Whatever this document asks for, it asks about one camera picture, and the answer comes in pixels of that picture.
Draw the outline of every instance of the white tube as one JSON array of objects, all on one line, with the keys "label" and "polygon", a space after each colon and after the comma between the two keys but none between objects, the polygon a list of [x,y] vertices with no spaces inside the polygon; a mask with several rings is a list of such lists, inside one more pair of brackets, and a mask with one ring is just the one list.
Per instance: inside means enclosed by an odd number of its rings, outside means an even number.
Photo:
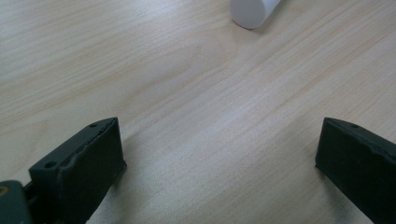
[{"label": "white tube", "polygon": [[261,26],[280,0],[231,0],[231,16],[240,26],[254,29]]}]

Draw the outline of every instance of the wooden table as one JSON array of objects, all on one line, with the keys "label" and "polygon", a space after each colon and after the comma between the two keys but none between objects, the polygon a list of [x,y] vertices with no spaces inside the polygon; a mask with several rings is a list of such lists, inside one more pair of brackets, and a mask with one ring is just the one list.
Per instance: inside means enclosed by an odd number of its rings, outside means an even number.
[{"label": "wooden table", "polygon": [[324,117],[396,142],[396,1],[3,0],[0,180],[118,117],[89,223],[370,223],[315,166]]}]

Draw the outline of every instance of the wood grain pattern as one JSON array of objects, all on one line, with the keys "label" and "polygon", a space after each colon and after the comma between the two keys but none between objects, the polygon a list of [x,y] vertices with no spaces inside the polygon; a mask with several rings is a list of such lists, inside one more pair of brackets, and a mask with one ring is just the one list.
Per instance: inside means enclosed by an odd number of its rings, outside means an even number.
[{"label": "wood grain pattern", "polygon": [[324,117],[396,142],[396,1],[0,2],[0,180],[117,116],[129,168],[89,223],[370,223],[314,168]]}]

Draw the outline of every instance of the white cylindrical object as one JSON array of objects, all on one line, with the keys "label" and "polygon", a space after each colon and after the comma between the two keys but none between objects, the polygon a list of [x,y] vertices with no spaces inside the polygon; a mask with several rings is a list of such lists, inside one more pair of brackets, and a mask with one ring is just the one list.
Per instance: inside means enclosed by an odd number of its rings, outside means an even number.
[{"label": "white cylindrical object", "polygon": [[240,26],[254,29],[271,15],[280,0],[231,0],[231,16]]}]

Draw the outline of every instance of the tabletop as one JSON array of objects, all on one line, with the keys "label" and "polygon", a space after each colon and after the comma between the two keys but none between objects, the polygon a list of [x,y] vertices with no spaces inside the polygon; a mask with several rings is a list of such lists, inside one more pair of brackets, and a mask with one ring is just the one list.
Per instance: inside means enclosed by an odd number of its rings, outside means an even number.
[{"label": "tabletop", "polygon": [[118,117],[89,223],[371,223],[318,169],[325,117],[396,142],[396,1],[3,0],[0,180]]}]

